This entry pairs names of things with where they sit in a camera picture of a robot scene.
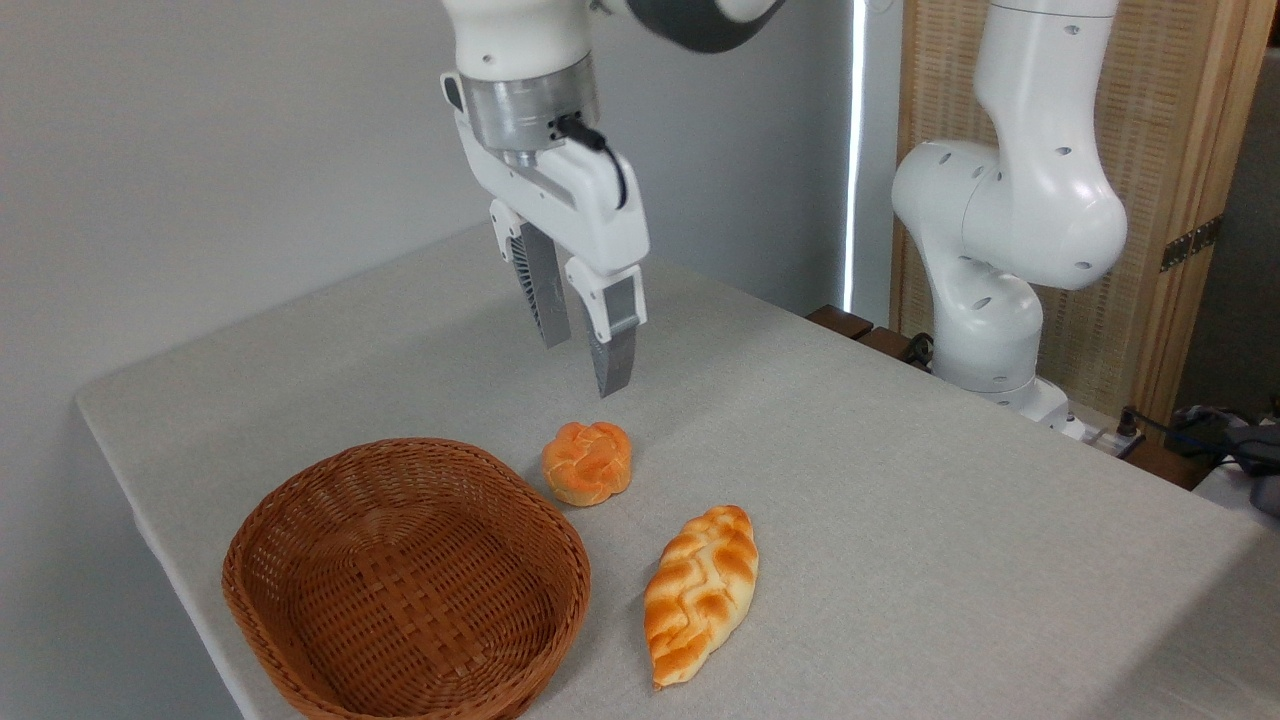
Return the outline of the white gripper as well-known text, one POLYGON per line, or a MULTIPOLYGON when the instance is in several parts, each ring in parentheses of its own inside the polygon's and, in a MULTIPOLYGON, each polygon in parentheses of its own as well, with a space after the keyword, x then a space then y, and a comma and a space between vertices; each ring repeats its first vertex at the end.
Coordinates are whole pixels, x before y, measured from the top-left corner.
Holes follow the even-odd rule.
POLYGON ((471 115, 461 110, 460 81, 458 73, 447 72, 442 90, 470 168, 495 197, 490 219, 500 255, 512 265, 548 348, 571 337, 553 240, 576 256, 564 272, 588 315, 596 388, 604 398, 630 383, 637 329, 646 322, 637 264, 650 242, 635 172, 626 158, 571 138, 536 152, 534 167, 512 167, 475 137, 471 115))

